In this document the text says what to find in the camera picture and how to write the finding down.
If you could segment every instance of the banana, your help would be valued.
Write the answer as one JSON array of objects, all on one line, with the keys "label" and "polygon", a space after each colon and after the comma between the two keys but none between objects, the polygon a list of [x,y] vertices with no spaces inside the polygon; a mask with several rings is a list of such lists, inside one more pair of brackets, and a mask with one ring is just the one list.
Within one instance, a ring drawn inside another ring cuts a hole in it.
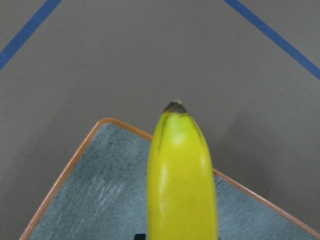
[{"label": "banana", "polygon": [[147,166],[148,240],[218,240],[210,152],[181,101],[155,128]]}]

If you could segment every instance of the speckled surface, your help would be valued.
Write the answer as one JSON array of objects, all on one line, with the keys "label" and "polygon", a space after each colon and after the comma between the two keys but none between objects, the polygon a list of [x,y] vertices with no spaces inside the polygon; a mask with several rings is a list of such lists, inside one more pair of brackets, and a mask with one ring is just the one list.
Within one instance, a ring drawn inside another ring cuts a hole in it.
[{"label": "speckled surface", "polygon": [[[149,147],[147,140],[104,124],[30,239],[132,240],[146,233]],[[221,240],[316,239],[221,178],[215,184]]]}]

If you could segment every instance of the banana tip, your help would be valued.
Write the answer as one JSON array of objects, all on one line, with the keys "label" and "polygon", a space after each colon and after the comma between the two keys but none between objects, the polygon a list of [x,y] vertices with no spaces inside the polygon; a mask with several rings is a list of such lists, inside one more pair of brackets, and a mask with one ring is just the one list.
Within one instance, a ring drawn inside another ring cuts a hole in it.
[{"label": "banana tip", "polygon": [[182,105],[181,100],[173,100],[168,104],[168,106],[165,107],[163,112],[183,114],[183,113],[187,113],[187,110]]}]

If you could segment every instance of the blue tape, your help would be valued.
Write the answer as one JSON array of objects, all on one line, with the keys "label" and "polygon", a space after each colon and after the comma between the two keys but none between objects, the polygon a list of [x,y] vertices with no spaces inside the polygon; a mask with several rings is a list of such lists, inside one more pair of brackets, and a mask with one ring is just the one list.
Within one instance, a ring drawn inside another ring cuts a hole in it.
[{"label": "blue tape", "polygon": [[282,48],[287,54],[293,57],[299,64],[301,64],[306,70],[313,74],[318,80],[320,80],[320,68],[313,64],[308,58],[301,54],[296,48],[288,43],[282,36],[269,27],[259,17],[257,17],[252,11],[246,8],[238,0],[224,0],[231,7],[233,7],[238,13],[240,13],[245,19],[252,23],[256,28],[263,32],[268,38],[275,42],[280,48]]},{"label": "blue tape", "polygon": [[62,0],[47,0],[0,53],[0,71]]}]

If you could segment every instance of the gray floor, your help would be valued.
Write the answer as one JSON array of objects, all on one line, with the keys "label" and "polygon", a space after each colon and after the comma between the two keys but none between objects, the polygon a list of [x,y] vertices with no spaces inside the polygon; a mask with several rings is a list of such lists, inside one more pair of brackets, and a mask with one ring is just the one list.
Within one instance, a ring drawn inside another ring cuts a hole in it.
[{"label": "gray floor", "polygon": [[[320,66],[319,1],[241,2]],[[1,49],[43,3],[0,3]],[[152,133],[177,98],[215,168],[320,231],[320,82],[222,0],[62,1],[0,80],[0,239],[98,120]]]}]

